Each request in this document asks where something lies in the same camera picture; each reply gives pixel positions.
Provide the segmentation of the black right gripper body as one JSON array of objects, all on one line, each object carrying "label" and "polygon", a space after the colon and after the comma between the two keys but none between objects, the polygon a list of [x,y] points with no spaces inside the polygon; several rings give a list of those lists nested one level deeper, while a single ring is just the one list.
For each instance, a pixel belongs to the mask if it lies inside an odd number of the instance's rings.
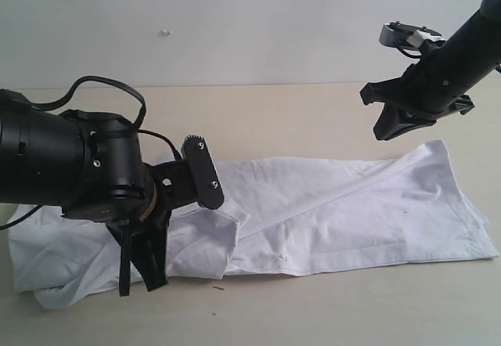
[{"label": "black right gripper body", "polygon": [[402,108],[409,114],[429,120],[464,115],[474,108],[467,92],[476,84],[476,45],[445,42],[409,67],[402,80],[411,102]]}]

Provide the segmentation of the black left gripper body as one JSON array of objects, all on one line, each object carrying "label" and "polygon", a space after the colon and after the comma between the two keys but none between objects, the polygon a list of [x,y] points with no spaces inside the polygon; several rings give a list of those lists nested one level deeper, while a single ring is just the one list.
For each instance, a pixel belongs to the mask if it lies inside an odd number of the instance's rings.
[{"label": "black left gripper body", "polygon": [[149,173],[132,185],[86,189],[61,208],[64,218],[102,223],[114,232],[129,226],[134,236],[165,229],[171,217],[168,197]]}]

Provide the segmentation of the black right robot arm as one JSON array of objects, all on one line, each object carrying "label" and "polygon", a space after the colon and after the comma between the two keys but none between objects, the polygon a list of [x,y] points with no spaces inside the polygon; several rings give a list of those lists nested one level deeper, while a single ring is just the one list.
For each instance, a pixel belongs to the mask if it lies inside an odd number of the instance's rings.
[{"label": "black right robot arm", "polygon": [[379,42],[415,61],[402,76],[369,82],[360,92],[365,105],[383,103],[373,134],[388,141],[474,108],[467,92],[500,69],[500,0],[482,0],[448,39],[395,21],[382,26]]}]

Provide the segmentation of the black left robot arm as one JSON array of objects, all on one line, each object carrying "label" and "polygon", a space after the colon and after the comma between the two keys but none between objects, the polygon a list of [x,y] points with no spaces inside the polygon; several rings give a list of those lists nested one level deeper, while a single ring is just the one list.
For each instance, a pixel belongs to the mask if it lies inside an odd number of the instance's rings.
[{"label": "black left robot arm", "polygon": [[1,200],[57,206],[64,218],[104,224],[121,248],[121,295],[129,293],[132,269],[147,290],[168,281],[168,197],[142,161],[137,128],[119,114],[55,115],[2,90]]}]

